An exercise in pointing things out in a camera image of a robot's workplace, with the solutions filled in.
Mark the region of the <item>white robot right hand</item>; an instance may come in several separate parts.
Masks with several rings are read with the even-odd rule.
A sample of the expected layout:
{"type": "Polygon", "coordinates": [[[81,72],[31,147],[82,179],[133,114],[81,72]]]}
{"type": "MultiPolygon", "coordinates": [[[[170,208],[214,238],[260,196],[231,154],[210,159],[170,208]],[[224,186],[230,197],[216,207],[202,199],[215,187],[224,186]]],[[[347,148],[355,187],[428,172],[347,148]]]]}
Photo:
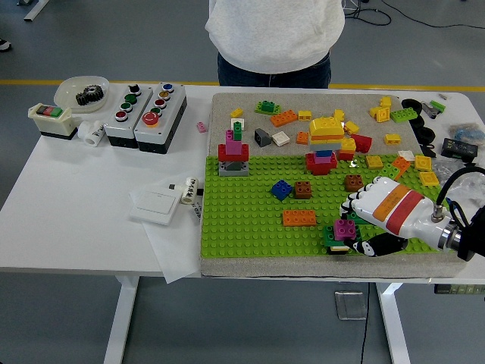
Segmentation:
{"type": "Polygon", "coordinates": [[[362,241],[347,238],[344,244],[371,257],[402,251],[411,238],[418,238],[433,249],[444,249],[443,234],[451,218],[446,213],[434,221],[433,208],[433,201],[419,192],[388,177],[376,177],[350,194],[340,211],[354,212],[384,232],[362,241]]]}

